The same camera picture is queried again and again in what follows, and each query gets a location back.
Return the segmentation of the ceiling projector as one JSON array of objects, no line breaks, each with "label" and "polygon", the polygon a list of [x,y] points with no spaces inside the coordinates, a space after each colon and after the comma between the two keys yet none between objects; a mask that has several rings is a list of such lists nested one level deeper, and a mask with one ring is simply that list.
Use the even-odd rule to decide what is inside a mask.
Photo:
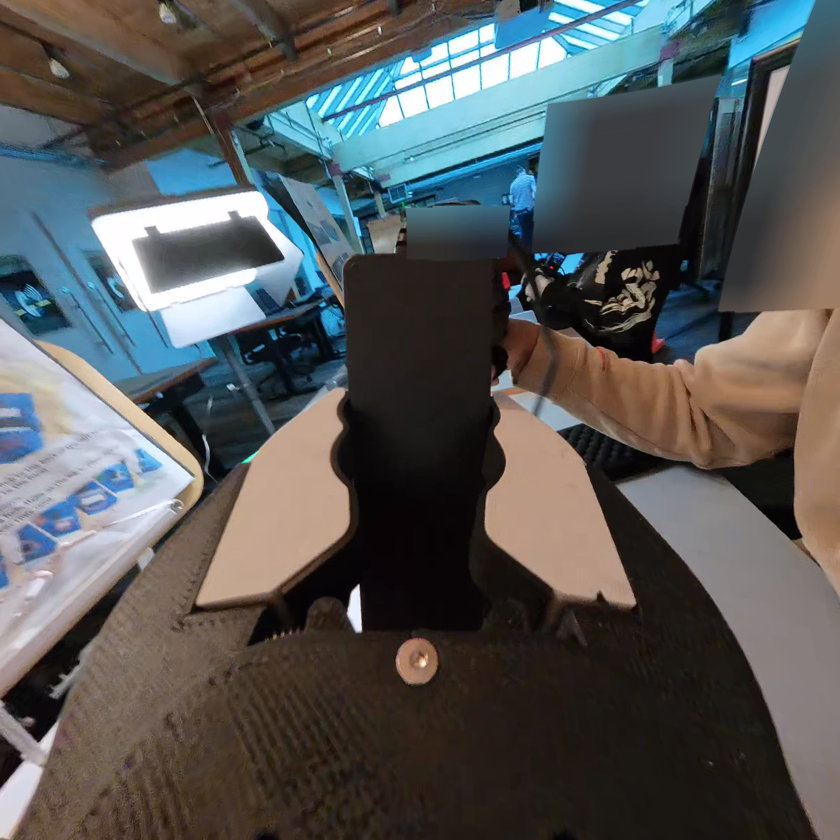
[{"label": "ceiling projector", "polygon": [[550,24],[554,1],[499,1],[496,5],[496,50],[540,35]]}]

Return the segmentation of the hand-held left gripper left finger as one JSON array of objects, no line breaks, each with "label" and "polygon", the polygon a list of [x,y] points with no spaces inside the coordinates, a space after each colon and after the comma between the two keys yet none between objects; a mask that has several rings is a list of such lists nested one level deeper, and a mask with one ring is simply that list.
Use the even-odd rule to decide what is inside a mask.
[{"label": "hand-held left gripper left finger", "polygon": [[326,391],[246,464],[196,607],[268,603],[349,544],[358,504],[339,465],[347,399],[344,387]]}]

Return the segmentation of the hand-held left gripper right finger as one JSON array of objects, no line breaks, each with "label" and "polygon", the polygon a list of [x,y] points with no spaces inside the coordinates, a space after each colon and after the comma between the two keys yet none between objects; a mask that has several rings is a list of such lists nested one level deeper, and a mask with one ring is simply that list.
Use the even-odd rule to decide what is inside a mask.
[{"label": "hand-held left gripper right finger", "polygon": [[492,395],[493,441],[504,459],[486,495],[490,541],[561,604],[631,611],[637,600],[583,459],[509,395]]}]

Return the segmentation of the black dotted mat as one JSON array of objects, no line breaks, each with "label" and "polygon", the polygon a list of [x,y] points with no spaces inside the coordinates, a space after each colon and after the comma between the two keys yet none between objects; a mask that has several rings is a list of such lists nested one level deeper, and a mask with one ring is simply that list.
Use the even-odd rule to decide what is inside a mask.
[{"label": "black dotted mat", "polygon": [[558,434],[588,467],[599,469],[614,482],[643,476],[672,464],[666,458],[623,444],[582,423],[561,429]]}]

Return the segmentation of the white light panel lamp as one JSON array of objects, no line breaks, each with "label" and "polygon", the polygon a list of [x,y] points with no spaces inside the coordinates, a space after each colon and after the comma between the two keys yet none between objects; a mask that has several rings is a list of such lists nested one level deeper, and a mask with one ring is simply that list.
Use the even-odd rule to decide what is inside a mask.
[{"label": "white light panel lamp", "polygon": [[266,319],[249,288],[281,303],[302,252],[270,222],[263,194],[246,186],[158,196],[96,208],[94,233],[137,306],[159,312],[172,345],[214,340],[268,436],[275,426],[233,345]]}]

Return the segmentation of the person's right forearm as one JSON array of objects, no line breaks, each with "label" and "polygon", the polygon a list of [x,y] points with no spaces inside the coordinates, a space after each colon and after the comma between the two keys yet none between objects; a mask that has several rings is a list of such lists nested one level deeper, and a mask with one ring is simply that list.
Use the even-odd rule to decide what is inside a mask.
[{"label": "person's right forearm", "polygon": [[624,359],[543,330],[515,384],[649,454],[704,469],[745,466],[794,446],[827,311],[761,313],[691,363]]}]

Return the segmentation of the black usb hub with switches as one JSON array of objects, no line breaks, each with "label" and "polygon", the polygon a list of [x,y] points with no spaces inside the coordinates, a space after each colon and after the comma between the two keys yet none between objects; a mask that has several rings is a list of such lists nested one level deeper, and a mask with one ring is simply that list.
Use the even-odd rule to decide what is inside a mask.
[{"label": "black usb hub with switches", "polygon": [[488,260],[357,255],[343,270],[348,420],[367,631],[474,631],[469,569],[490,431]]}]

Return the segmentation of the person's right hand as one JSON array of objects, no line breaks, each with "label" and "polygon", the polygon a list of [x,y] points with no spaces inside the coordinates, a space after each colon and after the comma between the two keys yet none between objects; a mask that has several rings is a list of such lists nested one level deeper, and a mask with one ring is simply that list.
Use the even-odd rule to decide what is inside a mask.
[{"label": "person's right hand", "polygon": [[502,367],[498,367],[496,363],[491,366],[490,384],[498,385],[504,371],[508,371],[512,380],[517,382],[520,373],[529,363],[541,337],[542,327],[538,323],[520,318],[510,318],[507,321],[500,346],[504,350],[507,360]]}]

